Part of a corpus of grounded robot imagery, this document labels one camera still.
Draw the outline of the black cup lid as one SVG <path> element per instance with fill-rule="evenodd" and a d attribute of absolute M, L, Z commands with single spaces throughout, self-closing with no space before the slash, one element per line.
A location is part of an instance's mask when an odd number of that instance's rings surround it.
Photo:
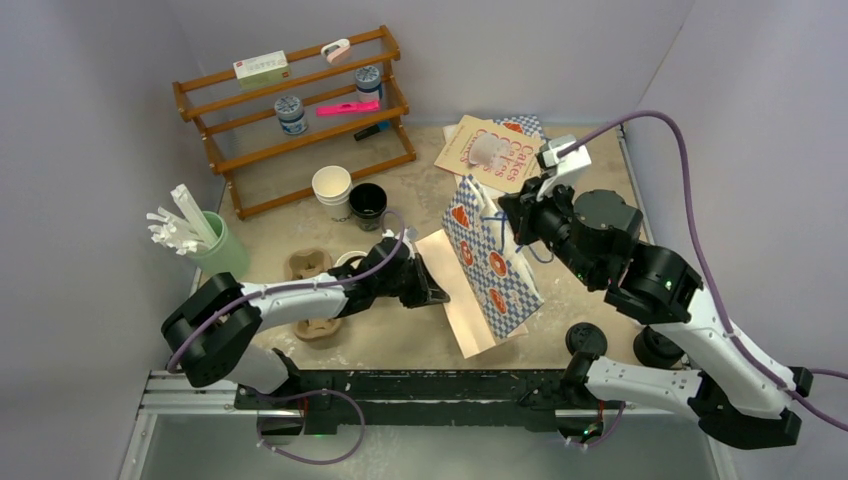
<path fill-rule="evenodd" d="M 571 355 L 577 352 L 589 352 L 603 356 L 608 350 L 608 340 L 604 332 L 600 327 L 588 322 L 579 322 L 570 326 L 564 341 Z"/>

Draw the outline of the white paper cup stack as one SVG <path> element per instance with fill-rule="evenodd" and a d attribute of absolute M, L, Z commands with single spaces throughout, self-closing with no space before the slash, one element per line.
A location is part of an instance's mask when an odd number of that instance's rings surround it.
<path fill-rule="evenodd" d="M 330 165 L 319 169 L 312 177 L 311 186 L 332 221 L 345 222 L 350 218 L 352 177 L 345 168 Z"/>

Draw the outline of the white wrapped straws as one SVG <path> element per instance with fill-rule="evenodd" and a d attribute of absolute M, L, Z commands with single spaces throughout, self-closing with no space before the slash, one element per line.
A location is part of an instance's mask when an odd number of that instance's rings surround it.
<path fill-rule="evenodd" d="M 180 213 L 159 207 L 145 215 L 154 243 L 173 249 L 177 255 L 200 254 L 211 250 L 221 238 L 206 218 L 185 184 L 177 185 L 170 195 Z"/>

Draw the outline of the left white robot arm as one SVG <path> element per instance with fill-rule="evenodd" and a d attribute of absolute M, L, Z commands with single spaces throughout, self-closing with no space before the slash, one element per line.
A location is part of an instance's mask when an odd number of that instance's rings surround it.
<path fill-rule="evenodd" d="M 450 300 L 411 243 L 391 236 L 367 254 L 307 279 L 241 283 L 229 272 L 219 273 L 163 322 L 161 333 L 172 350 L 167 368 L 182 369 L 195 388 L 228 380 L 284 409 L 297 399 L 296 367 L 283 353 L 255 345 L 256 334 L 306 320 L 351 317 L 382 297 L 408 309 Z"/>

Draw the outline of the wooden three-tier shelf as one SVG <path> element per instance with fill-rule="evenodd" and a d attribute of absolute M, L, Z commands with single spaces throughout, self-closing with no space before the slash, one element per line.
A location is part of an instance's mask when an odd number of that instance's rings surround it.
<path fill-rule="evenodd" d="M 336 50 L 313 46 L 240 60 L 219 73 L 173 83 L 173 94 L 181 118 L 199 132 L 209 168 L 225 179 L 235 214 L 246 219 L 313 193 L 307 187 L 244 205 L 236 173 L 261 161 L 380 123 L 395 131 L 403 154 L 355 170 L 352 177 L 367 177 L 415 160 L 415 149 L 402 124 L 409 104 L 393 73 L 400 57 L 398 42 L 382 25 L 341 39 Z M 284 137 L 268 147 L 228 156 L 216 141 L 219 135 L 270 119 L 278 122 Z"/>

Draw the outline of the blue patterned jar left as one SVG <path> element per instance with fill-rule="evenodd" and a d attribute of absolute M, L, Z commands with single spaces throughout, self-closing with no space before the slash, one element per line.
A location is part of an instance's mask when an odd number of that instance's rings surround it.
<path fill-rule="evenodd" d="M 308 129 L 304 105 L 299 97 L 287 95 L 278 98 L 275 101 L 274 110 L 285 134 L 301 135 Z"/>

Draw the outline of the blue checkered paper bag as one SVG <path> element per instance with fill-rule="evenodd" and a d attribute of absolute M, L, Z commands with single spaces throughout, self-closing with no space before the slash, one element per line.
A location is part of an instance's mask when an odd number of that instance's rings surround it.
<path fill-rule="evenodd" d="M 441 229 L 415 242 L 450 296 L 443 308 L 466 359 L 527 334 L 524 323 L 544 304 L 513 237 L 483 185 L 466 176 L 442 215 Z"/>

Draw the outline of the green straw holder cup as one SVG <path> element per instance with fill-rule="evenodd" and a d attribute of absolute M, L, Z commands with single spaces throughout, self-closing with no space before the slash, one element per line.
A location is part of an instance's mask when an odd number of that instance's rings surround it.
<path fill-rule="evenodd" d="M 217 213 L 204 211 L 203 215 L 217 239 L 210 248 L 188 253 L 187 257 L 209 277 L 230 273 L 236 279 L 242 278 L 251 263 L 245 246 Z"/>

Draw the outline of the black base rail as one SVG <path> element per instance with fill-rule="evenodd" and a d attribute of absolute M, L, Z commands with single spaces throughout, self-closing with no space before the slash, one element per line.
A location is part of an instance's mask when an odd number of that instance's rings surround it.
<path fill-rule="evenodd" d="M 567 386 L 559 369 L 303 370 L 268 398 L 240 387 L 235 406 L 262 413 L 295 410 L 299 393 L 310 395 L 302 403 L 309 435 L 360 424 L 575 433 L 620 406 Z"/>

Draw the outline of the black lid stack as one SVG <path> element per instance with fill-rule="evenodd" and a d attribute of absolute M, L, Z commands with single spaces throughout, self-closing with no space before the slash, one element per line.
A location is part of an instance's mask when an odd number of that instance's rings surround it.
<path fill-rule="evenodd" d="M 649 326 L 634 338 L 633 352 L 642 365 L 658 369 L 671 369 L 684 356 L 681 348 Z"/>

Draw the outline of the blue patterned jar right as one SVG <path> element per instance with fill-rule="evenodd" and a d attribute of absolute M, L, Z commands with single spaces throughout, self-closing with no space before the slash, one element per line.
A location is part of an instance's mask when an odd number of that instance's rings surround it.
<path fill-rule="evenodd" d="M 354 81 L 359 102 L 369 103 L 382 100 L 382 75 L 376 66 L 368 65 L 356 69 Z"/>

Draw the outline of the pink marker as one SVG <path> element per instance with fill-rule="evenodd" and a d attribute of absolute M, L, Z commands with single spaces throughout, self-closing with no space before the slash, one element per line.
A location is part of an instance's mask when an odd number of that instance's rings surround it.
<path fill-rule="evenodd" d="M 377 112 L 380 109 L 380 101 L 373 100 L 368 102 L 350 102 L 320 106 L 315 109 L 315 114 L 319 117 L 329 117 L 338 115 L 372 113 Z"/>

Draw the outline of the black blue marker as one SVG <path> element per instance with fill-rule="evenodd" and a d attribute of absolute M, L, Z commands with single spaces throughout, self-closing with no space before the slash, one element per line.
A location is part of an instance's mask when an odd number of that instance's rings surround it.
<path fill-rule="evenodd" d="M 388 120 L 381 121 L 379 123 L 373 124 L 369 127 L 366 127 L 364 129 L 356 132 L 353 135 L 353 138 L 357 142 L 363 141 L 363 140 L 368 139 L 368 138 L 370 138 L 370 137 L 372 137 L 372 136 L 374 136 L 378 133 L 381 133 L 381 132 L 387 130 L 390 127 L 391 127 L 391 123 Z"/>

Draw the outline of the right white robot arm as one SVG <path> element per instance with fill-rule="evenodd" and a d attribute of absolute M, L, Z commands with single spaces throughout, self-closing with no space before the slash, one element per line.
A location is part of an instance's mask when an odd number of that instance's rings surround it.
<path fill-rule="evenodd" d="M 790 405 L 808 394 L 811 371 L 781 365 L 724 324 L 689 263 L 641 239 L 640 210 L 611 190 L 576 194 L 557 186 L 544 196 L 537 179 L 498 203 L 518 244 L 543 243 L 589 291 L 602 291 L 618 313 L 664 336 L 695 364 L 672 371 L 577 352 L 561 381 L 569 404 L 598 399 L 674 412 L 742 450 L 797 442 L 802 421 Z"/>

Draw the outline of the green paper coffee cup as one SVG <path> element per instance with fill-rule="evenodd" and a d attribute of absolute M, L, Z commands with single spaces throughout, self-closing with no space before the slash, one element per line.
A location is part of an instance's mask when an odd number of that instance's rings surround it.
<path fill-rule="evenodd" d="M 343 266 L 350 266 L 353 269 L 356 269 L 359 263 L 365 259 L 367 253 L 360 250 L 353 250 L 342 254 L 335 262 L 334 266 L 336 268 Z"/>

